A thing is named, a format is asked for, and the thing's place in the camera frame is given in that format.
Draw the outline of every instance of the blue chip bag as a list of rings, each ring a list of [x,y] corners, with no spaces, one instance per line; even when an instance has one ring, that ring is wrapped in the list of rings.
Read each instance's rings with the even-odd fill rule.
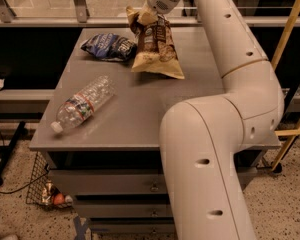
[[[126,61],[135,56],[137,45],[113,33],[97,34],[81,44],[81,49],[103,61]]]

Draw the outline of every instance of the bottle label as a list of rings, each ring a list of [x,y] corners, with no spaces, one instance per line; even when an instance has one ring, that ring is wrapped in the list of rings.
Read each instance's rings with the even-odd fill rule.
[[[94,112],[93,106],[89,100],[80,94],[73,95],[66,102],[71,103],[76,108],[82,118],[82,121],[86,120]]]

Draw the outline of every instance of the brown chip bag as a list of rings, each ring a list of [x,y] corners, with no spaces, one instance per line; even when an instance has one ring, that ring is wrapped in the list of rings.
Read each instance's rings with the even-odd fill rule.
[[[157,21],[144,26],[138,22],[140,15],[138,11],[130,6],[126,11],[130,29],[138,43],[131,71],[161,73],[184,79],[174,48],[169,21],[163,15],[158,15]]]

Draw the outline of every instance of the snack bag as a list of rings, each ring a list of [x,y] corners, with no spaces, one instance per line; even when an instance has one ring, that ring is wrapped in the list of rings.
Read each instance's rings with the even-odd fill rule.
[[[135,55],[136,44],[113,33],[97,34],[84,41],[80,48],[99,60],[126,61]]]
[[[126,8],[129,27],[137,39],[137,54],[132,72],[161,73],[184,79],[178,56],[174,48],[170,23],[163,15],[157,15],[153,23],[142,25],[139,12]]]

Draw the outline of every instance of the gray drawer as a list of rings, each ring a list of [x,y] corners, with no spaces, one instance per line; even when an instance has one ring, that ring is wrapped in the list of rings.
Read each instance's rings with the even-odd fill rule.
[[[175,233],[173,219],[150,221],[88,221],[88,227],[92,232],[99,234],[161,234]]]
[[[84,218],[172,218],[171,207],[167,199],[75,200],[73,208],[80,217]]]
[[[49,178],[69,195],[167,193],[164,175],[153,170],[51,170]]]

